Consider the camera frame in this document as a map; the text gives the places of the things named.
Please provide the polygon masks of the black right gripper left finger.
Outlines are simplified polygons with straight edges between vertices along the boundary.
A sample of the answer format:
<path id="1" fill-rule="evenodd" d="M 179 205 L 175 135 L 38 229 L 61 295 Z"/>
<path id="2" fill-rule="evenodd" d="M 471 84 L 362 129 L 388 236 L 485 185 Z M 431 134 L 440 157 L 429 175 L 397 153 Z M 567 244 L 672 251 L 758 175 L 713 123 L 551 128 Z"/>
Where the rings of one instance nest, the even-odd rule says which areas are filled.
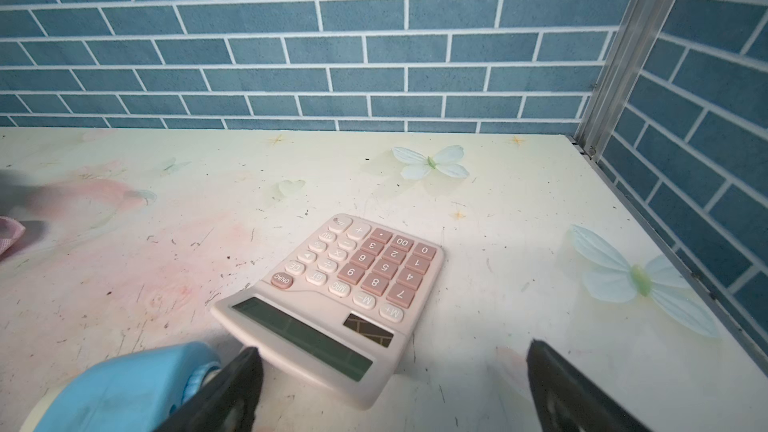
<path id="1" fill-rule="evenodd" d="M 183 389 L 181 406 L 159 431 L 250 431 L 264 382 L 256 347 L 240 351 L 224 368 L 217 362 L 197 367 Z"/>

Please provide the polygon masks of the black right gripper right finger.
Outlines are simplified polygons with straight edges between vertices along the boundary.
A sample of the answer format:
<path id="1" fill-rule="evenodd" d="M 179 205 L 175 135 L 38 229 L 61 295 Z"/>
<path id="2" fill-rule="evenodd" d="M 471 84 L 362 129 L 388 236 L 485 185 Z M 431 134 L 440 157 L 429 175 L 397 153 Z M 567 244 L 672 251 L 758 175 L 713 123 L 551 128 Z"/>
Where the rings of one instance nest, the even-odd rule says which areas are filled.
<path id="1" fill-rule="evenodd" d="M 542 340 L 527 352 L 528 379 L 544 431 L 646 431 L 648 428 Z"/>

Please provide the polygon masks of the pink student backpack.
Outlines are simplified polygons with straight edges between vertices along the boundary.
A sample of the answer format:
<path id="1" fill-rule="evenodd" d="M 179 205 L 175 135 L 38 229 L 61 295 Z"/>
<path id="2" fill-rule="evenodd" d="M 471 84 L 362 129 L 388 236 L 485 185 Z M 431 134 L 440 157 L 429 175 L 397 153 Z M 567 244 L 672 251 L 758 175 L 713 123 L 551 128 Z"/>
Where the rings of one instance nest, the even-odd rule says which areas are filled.
<path id="1" fill-rule="evenodd" d="M 25 234 L 26 227 L 17 220 L 0 217 L 0 255 L 13 247 Z"/>

